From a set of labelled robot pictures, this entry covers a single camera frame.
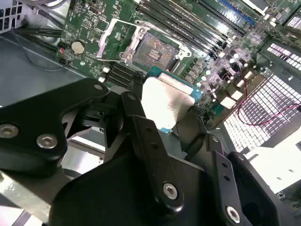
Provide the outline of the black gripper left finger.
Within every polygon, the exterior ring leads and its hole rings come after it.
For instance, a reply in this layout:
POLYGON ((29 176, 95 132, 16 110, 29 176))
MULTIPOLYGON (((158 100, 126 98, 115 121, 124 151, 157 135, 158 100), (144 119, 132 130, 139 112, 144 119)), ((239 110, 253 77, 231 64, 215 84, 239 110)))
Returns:
POLYGON ((0 110, 0 167, 30 176, 49 176, 60 166, 72 136, 90 127, 104 130, 108 153, 116 162, 131 153, 137 182, 117 186, 118 177, 95 169, 67 186, 57 203, 74 200, 100 208, 104 196, 145 197, 158 211, 178 213, 184 195, 153 121, 146 118, 134 93, 109 91, 101 82, 85 78, 0 110))

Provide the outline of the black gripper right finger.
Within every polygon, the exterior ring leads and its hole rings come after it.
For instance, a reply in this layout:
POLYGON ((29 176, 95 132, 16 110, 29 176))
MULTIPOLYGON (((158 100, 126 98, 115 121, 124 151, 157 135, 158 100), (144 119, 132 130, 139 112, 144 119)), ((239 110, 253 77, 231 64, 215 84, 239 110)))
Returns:
POLYGON ((221 141, 209 133, 193 110, 178 122, 186 160, 205 170, 212 183, 221 220, 229 226, 278 226, 279 201, 240 153, 226 153, 221 141))

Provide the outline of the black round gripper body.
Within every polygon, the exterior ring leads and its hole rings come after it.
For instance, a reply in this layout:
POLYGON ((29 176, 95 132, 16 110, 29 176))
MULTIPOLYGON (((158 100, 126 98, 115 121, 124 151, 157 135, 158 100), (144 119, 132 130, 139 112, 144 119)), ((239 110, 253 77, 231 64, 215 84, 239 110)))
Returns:
POLYGON ((169 157, 184 192, 184 207, 165 216, 144 169, 125 153, 69 182, 56 196, 51 226, 219 226, 211 186, 198 166, 169 157))

